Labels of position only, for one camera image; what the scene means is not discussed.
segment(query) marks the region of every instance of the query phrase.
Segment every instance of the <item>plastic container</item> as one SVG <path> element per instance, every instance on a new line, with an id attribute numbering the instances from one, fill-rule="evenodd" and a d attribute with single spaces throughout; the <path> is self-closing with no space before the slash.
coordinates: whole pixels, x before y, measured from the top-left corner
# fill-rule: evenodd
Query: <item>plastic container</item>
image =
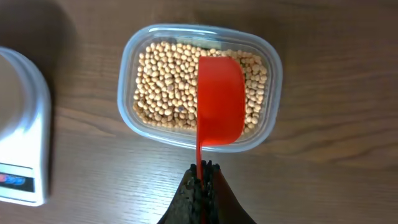
<path id="1" fill-rule="evenodd" d="M 264 101 L 259 123 L 227 146 L 204 147 L 205 151 L 241 152 L 258 146 L 272 131 L 279 107 L 282 88 L 282 63 L 275 49 L 264 39 L 244 32 L 211 26 L 157 24 L 135 33 L 124 48 L 118 86 L 118 108 L 124 122 L 136 133 L 147 138 L 189 149 L 196 148 L 196 132 L 144 124 L 132 106 L 137 86 L 139 53 L 152 42 L 192 44 L 196 47 L 221 50 L 242 50 L 262 57 L 268 70 Z"/>

